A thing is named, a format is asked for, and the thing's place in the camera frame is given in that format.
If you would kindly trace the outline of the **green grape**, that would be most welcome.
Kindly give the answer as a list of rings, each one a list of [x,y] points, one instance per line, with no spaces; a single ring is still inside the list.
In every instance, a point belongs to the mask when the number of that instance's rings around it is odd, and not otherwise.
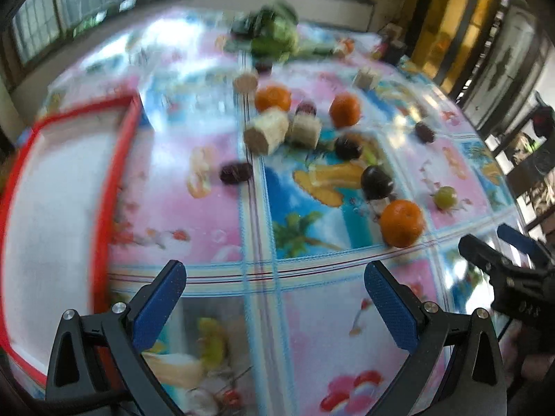
[[[440,210],[450,210],[458,203],[456,189],[451,186],[441,186],[434,194],[434,202]]]

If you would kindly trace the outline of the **orange mandarin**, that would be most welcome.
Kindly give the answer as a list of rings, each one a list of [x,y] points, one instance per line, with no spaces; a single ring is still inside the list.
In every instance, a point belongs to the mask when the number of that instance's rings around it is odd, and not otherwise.
[[[283,86],[266,86],[256,91],[254,102],[259,113],[273,107],[289,112],[292,106],[292,93]]]
[[[329,115],[336,129],[354,126],[361,118],[358,97],[348,92],[338,94],[329,107]]]
[[[387,245],[406,248],[413,245],[422,235],[425,221],[416,203],[409,200],[395,200],[383,210],[379,225]]]

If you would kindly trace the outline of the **wrinkled red jujube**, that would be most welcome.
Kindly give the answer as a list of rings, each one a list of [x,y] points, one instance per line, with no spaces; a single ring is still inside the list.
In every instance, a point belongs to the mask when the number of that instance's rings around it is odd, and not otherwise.
[[[253,177],[253,167],[248,162],[226,163],[220,168],[219,178],[226,185],[247,182]]]
[[[420,121],[415,125],[414,131],[416,137],[423,144],[432,144],[436,139],[436,133],[423,121]]]

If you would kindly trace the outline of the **dark purple plum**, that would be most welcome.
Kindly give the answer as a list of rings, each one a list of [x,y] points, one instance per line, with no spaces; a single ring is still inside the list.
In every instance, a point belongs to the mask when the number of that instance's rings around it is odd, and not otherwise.
[[[387,198],[394,188],[391,176],[378,165],[370,165],[363,171],[360,185],[367,200]]]

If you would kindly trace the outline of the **pale sugarcane piece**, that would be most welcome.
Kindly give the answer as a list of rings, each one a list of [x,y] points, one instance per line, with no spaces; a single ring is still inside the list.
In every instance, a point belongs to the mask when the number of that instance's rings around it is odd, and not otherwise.
[[[299,113],[290,124],[287,139],[299,146],[315,149],[320,139],[322,122],[315,115]]]

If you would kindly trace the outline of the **large sugarcane chunk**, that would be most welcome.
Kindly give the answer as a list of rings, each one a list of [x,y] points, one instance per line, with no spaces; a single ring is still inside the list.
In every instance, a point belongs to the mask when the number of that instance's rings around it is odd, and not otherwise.
[[[288,130],[288,114],[272,107],[247,123],[244,142],[253,154],[268,156],[283,144]]]

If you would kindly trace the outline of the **red rimmed white tray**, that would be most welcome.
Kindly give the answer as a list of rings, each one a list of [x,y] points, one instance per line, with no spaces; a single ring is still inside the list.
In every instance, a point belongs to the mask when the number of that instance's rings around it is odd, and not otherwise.
[[[41,119],[1,202],[1,346],[45,386],[61,315],[108,306],[108,253],[139,95],[99,99]]]

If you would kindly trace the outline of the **pale cube chunk far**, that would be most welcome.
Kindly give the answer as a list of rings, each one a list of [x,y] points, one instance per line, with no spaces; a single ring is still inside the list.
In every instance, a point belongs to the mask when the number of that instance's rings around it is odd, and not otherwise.
[[[381,73],[379,70],[364,67],[358,70],[353,85],[363,91],[370,91],[378,86],[380,80]]]

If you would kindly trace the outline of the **small jujube behind cube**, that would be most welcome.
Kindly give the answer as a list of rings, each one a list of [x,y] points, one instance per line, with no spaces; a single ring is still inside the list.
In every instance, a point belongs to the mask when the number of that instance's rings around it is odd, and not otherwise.
[[[299,105],[296,107],[296,114],[316,115],[316,105],[312,101],[299,102]]]

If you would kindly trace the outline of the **colourful fruit print tablecloth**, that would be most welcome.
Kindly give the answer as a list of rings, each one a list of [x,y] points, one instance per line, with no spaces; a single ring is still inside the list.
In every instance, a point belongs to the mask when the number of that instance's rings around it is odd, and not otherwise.
[[[354,35],[343,60],[277,65],[261,86],[283,86],[292,103],[312,101],[323,124],[322,148],[285,144],[251,154],[243,126],[253,102],[233,78],[250,59],[223,50],[224,19],[170,12],[107,41],[47,88],[41,115],[127,90],[140,93],[146,122],[136,134],[119,187],[110,246],[113,298],[129,298],[171,259],[185,264],[185,296],[168,319],[148,363],[169,394],[194,415],[227,402],[241,415],[363,415],[407,354],[395,346],[363,285],[381,260],[424,301],[468,314],[494,298],[487,277],[461,257],[471,233],[522,265],[500,241],[499,224],[520,227],[498,163],[456,105],[403,64],[373,63],[381,80],[353,86],[377,39]],[[336,129],[333,99],[352,93],[360,121]],[[435,133],[423,144],[423,121]],[[342,161],[335,140],[363,148]],[[248,162],[253,177],[226,185],[226,163]],[[378,165],[394,182],[367,200],[360,178]],[[456,189],[440,210],[434,194]],[[395,200],[416,203],[425,228],[411,246],[387,245],[379,225]]]

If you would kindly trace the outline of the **round sugarcane slice far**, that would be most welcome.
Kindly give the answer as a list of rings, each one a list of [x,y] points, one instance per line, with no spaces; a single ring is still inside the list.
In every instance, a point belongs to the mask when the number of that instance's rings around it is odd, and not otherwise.
[[[253,71],[243,72],[233,79],[232,85],[237,94],[253,93],[258,88],[259,75]]]

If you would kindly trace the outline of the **dark jujube near vegetable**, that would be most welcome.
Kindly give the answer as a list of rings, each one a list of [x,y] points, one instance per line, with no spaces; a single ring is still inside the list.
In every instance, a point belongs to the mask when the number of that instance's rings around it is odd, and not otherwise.
[[[256,61],[253,66],[259,75],[268,75],[273,69],[273,63],[271,61],[259,60]]]

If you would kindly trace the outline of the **green leafy vegetable bunch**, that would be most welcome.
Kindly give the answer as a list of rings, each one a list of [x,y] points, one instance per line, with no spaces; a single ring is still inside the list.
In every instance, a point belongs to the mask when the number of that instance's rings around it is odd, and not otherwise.
[[[235,20],[230,36],[223,43],[227,53],[244,52],[253,59],[275,62],[345,58],[353,53],[350,38],[334,42],[303,40],[298,32],[296,10],[285,1],[277,0]]]

